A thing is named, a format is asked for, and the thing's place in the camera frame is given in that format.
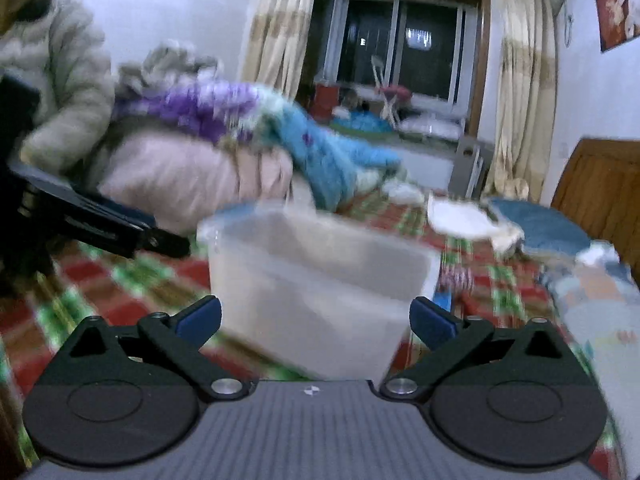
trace wooden headboard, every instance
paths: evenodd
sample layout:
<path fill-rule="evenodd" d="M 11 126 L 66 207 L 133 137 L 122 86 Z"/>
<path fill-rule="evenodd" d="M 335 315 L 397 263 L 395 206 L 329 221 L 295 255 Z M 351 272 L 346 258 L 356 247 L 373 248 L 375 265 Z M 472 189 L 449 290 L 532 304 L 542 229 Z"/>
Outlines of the wooden headboard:
<path fill-rule="evenodd" d="M 640 283 L 640 141 L 582 139 L 551 207 L 611 242 Z"/>

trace pink blanket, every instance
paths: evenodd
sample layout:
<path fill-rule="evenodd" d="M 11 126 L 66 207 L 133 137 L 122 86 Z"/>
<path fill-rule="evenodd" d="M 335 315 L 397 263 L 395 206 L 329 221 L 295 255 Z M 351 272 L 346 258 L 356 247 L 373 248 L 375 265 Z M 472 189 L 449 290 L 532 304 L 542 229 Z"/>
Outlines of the pink blanket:
<path fill-rule="evenodd" d="M 221 208 L 284 199 L 292 172 L 291 158 L 280 148 L 240 149 L 232 156 L 206 140 L 149 127 L 113 153 L 98 190 L 154 215 L 158 227 L 187 234 Z"/>

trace curtain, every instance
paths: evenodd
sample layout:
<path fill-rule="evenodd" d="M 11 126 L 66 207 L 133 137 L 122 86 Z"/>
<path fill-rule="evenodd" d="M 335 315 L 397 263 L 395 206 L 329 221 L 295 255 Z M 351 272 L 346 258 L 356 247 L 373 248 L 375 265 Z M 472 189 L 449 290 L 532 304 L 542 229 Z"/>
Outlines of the curtain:
<path fill-rule="evenodd" d="M 556 113 L 550 0 L 501 0 L 504 20 L 494 161 L 486 193 L 538 202 Z"/>
<path fill-rule="evenodd" d="M 242 79 L 298 91 L 314 0 L 260 0 L 252 23 Z"/>

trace red plaid blanket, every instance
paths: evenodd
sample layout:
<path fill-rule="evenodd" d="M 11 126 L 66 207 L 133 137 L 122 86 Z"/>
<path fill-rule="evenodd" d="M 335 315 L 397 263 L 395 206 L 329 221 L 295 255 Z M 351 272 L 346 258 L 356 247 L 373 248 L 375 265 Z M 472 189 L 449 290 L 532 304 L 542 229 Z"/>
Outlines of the red plaid blanket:
<path fill-rule="evenodd" d="M 341 212 L 369 228 L 396 232 L 442 252 L 447 269 L 468 269 L 473 287 L 455 297 L 459 316 L 480 315 L 497 326 L 517 327 L 530 317 L 555 320 L 546 290 L 538 285 L 539 265 L 522 258 L 497 260 L 488 243 L 470 243 L 436 234 L 420 208 L 390 204 L 379 192 L 361 197 Z M 125 260 L 84 244 L 71 245 L 57 264 L 56 277 L 41 280 L 19 301 L 0 303 L 0 386 L 19 404 L 53 354 L 86 316 L 98 314 L 111 324 L 134 324 L 150 312 L 174 313 L 209 291 L 203 252 L 187 260 L 141 254 Z M 413 335 L 402 343 L 394 369 L 413 364 L 426 351 Z M 260 355 L 223 334 L 216 334 L 203 354 L 241 377 L 299 380 L 302 374 Z M 24 429 L 20 446 L 31 465 L 33 453 Z M 591 464 L 618 480 L 617 440 L 608 427 Z"/>

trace translucent plastic container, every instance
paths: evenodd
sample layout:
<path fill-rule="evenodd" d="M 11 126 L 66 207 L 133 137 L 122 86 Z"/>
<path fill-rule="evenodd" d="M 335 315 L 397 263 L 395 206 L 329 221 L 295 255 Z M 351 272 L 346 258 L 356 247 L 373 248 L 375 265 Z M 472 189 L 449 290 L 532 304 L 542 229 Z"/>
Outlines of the translucent plastic container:
<path fill-rule="evenodd" d="M 222 330 L 316 378 L 379 383 L 440 253 L 337 216 L 256 206 L 204 221 Z"/>

